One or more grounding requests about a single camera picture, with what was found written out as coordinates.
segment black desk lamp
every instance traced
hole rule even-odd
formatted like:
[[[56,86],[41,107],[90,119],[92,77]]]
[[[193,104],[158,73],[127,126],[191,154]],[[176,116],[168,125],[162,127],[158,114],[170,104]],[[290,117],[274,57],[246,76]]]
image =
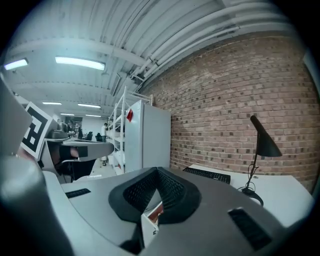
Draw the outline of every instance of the black desk lamp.
[[[255,174],[256,169],[259,168],[259,167],[256,167],[257,155],[262,157],[281,157],[282,154],[278,146],[274,142],[274,140],[270,137],[270,135],[266,132],[265,128],[259,122],[258,118],[255,115],[252,115],[250,117],[250,120],[253,123],[258,133],[257,133],[254,161],[253,161],[253,164],[249,165],[249,167],[252,165],[251,173],[250,173],[248,182],[245,184],[245,188],[242,189],[242,193],[244,193],[250,198],[257,199],[263,206],[264,201],[261,199],[260,196],[256,194],[255,192],[256,189],[252,190],[251,188],[249,188],[251,179]]]

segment brick wall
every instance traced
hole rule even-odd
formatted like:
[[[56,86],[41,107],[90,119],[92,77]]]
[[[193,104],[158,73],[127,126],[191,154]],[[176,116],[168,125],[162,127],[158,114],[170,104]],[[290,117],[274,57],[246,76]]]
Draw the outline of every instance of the brick wall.
[[[256,173],[293,175],[311,191],[319,173],[320,106],[303,54],[286,35],[242,35],[193,53],[143,87],[155,106],[171,112],[170,166],[247,172],[256,115],[283,154],[258,156]]]

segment shelf rack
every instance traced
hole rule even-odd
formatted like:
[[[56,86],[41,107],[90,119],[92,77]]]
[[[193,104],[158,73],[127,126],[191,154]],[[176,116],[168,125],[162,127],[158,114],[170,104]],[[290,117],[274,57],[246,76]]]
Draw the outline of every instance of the shelf rack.
[[[137,92],[127,90],[127,86],[124,87],[124,92],[119,101],[114,105],[110,117],[108,118],[108,141],[114,145],[114,152],[112,153],[113,161],[112,167],[117,175],[125,173],[125,118],[127,116],[127,110],[130,106],[138,101],[142,100],[145,104],[153,105],[153,95],[145,96]],[[120,127],[119,136],[116,136],[116,129]]]

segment black keyboard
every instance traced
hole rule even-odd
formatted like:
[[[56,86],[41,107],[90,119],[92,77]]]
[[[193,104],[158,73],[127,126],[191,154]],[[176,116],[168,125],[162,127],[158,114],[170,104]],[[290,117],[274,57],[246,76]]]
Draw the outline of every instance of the black keyboard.
[[[184,172],[207,177],[210,179],[214,179],[217,181],[225,182],[230,184],[231,176],[227,174],[221,174],[221,173],[216,173],[216,172],[211,172],[211,171],[206,171],[206,170],[199,170],[199,169],[194,169],[187,167],[183,170]]]

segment white desk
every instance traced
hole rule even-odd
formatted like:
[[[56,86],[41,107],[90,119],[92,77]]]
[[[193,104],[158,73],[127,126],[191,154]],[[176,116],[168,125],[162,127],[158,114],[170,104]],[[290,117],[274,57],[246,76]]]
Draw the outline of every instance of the white desk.
[[[244,173],[218,170],[196,164],[190,167],[230,175],[230,185],[236,189],[245,186],[248,181],[248,175]],[[254,175],[254,177],[257,178],[252,178],[251,181],[255,184],[255,192],[263,200],[263,207],[273,214],[284,227],[291,226],[309,214],[314,199],[293,176]]]

